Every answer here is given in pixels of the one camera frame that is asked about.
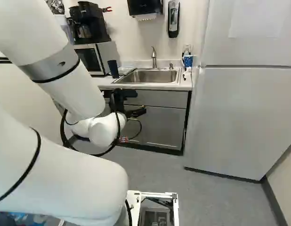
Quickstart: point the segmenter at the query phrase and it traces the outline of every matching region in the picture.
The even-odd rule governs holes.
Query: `wall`
[[[0,64],[0,105],[23,124],[55,143],[62,143],[61,115],[50,96],[15,65]]]
[[[89,0],[99,7],[112,7],[113,12],[104,13],[112,40],[116,41],[122,61],[151,59],[152,48],[158,59],[179,59],[184,44],[194,46],[193,54],[199,52],[199,41],[195,39],[198,11],[206,0],[180,1],[180,32],[176,39],[168,38],[167,13],[155,20],[138,21],[129,15],[127,0]],[[65,8],[75,4],[63,0]],[[164,12],[168,11],[168,0],[164,0]]]
[[[291,146],[270,170],[267,178],[284,217],[291,226]]]

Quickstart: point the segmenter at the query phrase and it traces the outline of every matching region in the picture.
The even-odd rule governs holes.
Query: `refrigerator door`
[[[291,144],[291,69],[207,68],[195,90],[185,166],[260,180]]]
[[[237,7],[235,4],[238,2],[258,2],[262,0],[210,0],[208,21],[206,27],[206,33],[204,38],[204,46],[202,47],[202,65],[286,65],[291,66],[291,0],[283,0],[285,3],[289,3],[289,7],[281,8],[281,15],[285,18],[283,23],[279,22],[278,25],[270,26],[270,28],[265,28],[262,22],[259,25],[248,23],[250,19],[256,20],[253,17],[251,7]],[[277,1],[273,3],[272,13],[277,13],[275,5],[278,7],[282,6],[282,1]],[[262,19],[268,21],[264,18],[264,10],[270,10],[268,7],[256,10],[256,17],[262,15]],[[248,17],[242,18],[234,16],[240,13],[237,10],[243,11],[245,15],[248,13]],[[245,26],[245,29],[249,30],[239,32],[242,29],[241,26]],[[274,34],[274,29],[279,29],[279,34]]]

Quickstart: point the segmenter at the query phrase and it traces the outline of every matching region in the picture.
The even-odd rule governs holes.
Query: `paper towel dispenser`
[[[163,14],[163,0],[127,0],[130,16]]]

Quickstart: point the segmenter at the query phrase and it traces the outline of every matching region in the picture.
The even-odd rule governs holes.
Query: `microwave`
[[[114,41],[74,45],[74,50],[91,76],[106,76],[109,60],[116,60],[120,66],[120,56]]]

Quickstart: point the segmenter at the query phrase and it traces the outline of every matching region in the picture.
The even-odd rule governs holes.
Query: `stainless steel sink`
[[[178,83],[179,69],[138,68],[113,83]]]

